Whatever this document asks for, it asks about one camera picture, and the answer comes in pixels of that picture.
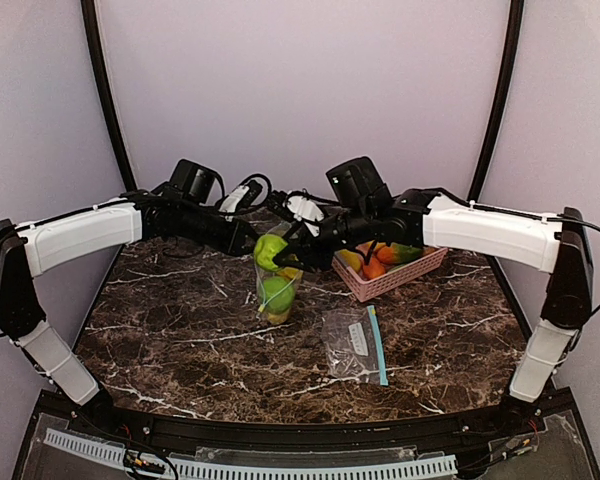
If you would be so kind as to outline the clear zip bag yellow slider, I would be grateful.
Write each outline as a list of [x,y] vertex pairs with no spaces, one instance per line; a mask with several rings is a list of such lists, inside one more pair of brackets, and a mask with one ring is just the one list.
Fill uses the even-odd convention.
[[273,257],[287,244],[283,235],[289,228],[289,223],[281,222],[269,229],[256,241],[253,251],[258,317],[272,325],[288,320],[302,279],[298,269],[274,266]]

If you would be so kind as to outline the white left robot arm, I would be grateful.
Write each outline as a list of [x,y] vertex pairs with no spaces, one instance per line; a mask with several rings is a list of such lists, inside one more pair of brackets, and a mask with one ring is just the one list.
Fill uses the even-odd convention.
[[77,408],[107,405],[103,384],[78,358],[77,330],[56,327],[43,305],[50,289],[91,258],[124,245],[162,237],[189,240],[230,256],[248,254],[257,234],[245,217],[270,186],[251,175],[209,203],[220,174],[180,160],[170,179],[152,190],[133,190],[54,217],[0,221],[0,338],[27,358]]

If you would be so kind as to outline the large yellow toy fruit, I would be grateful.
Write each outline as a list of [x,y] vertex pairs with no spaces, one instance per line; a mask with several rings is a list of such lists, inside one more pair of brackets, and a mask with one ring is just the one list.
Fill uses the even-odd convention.
[[279,270],[277,275],[286,278],[289,281],[299,281],[302,278],[303,272],[293,267],[285,267]]

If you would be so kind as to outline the green toy lime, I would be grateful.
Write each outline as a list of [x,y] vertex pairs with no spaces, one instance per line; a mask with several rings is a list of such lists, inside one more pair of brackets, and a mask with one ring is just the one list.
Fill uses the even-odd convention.
[[295,299],[295,289],[286,278],[274,276],[263,281],[259,295],[265,311],[282,313],[290,309]]
[[278,271],[280,267],[274,262],[274,257],[287,245],[286,240],[279,235],[264,234],[260,236],[253,251],[256,265],[268,272]]

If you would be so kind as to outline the small yellow toy lemon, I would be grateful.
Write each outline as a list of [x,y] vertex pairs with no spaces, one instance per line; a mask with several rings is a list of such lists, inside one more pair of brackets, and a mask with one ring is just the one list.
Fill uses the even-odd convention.
[[289,318],[291,314],[291,310],[288,309],[285,312],[282,313],[272,313],[272,312],[267,312],[265,315],[265,319],[271,324],[271,325],[280,325],[283,324],[284,322],[286,322]]

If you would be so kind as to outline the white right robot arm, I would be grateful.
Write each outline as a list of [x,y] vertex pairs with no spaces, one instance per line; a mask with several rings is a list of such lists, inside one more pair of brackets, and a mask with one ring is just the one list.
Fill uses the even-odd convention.
[[273,262],[305,271],[325,270],[333,254],[367,241],[451,248],[514,261],[549,274],[546,299],[526,351],[511,378],[510,397],[535,402],[584,325],[593,303],[592,224],[567,208],[531,213],[462,200],[443,188],[390,193],[368,157],[326,174],[339,211],[310,219],[310,230],[289,241]]

